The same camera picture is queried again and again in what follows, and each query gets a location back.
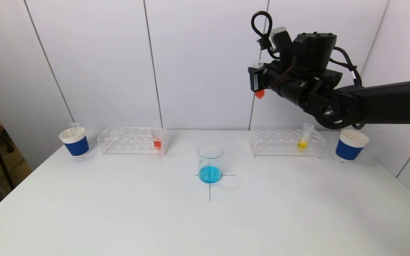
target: yellow test tube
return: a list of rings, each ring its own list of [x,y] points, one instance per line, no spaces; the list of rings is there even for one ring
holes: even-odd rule
[[[298,139],[298,151],[303,152],[308,147],[309,138],[311,138],[312,130],[314,129],[314,125],[311,123],[304,123],[303,124],[303,131],[301,133],[300,138]]]

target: blue cup sleeve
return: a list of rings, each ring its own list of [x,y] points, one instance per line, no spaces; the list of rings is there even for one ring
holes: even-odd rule
[[[69,150],[70,154],[73,156],[80,156],[88,152],[90,149],[88,146],[88,141],[86,140],[86,136],[83,137],[80,141],[71,144],[64,144],[67,149]]]
[[[336,147],[336,154],[342,159],[354,160],[357,158],[358,154],[360,154],[362,149],[363,148],[351,147],[340,140],[338,141],[338,146]]]

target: glass beaker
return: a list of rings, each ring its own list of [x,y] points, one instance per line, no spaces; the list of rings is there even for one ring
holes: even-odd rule
[[[222,155],[224,149],[217,143],[206,142],[197,147],[199,155],[199,178],[206,183],[214,183],[222,175]]]

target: blue liquid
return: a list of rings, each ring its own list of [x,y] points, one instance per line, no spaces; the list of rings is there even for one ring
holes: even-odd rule
[[[206,183],[213,183],[221,178],[221,170],[218,167],[207,165],[199,170],[199,178]]]

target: robotic arm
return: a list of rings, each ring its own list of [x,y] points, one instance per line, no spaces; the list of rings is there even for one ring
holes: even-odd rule
[[[260,15],[268,19],[266,34],[254,25]],[[252,91],[271,89],[330,129],[357,128],[357,123],[410,123],[410,81],[365,88],[347,53],[335,47],[336,35],[303,33],[292,41],[285,28],[272,30],[272,18],[265,11],[255,13],[251,23],[261,37],[257,41],[261,49],[275,59],[248,68]],[[332,60],[332,50],[341,52],[346,63]],[[342,73],[327,69],[329,61],[348,68],[354,84],[335,89]]]

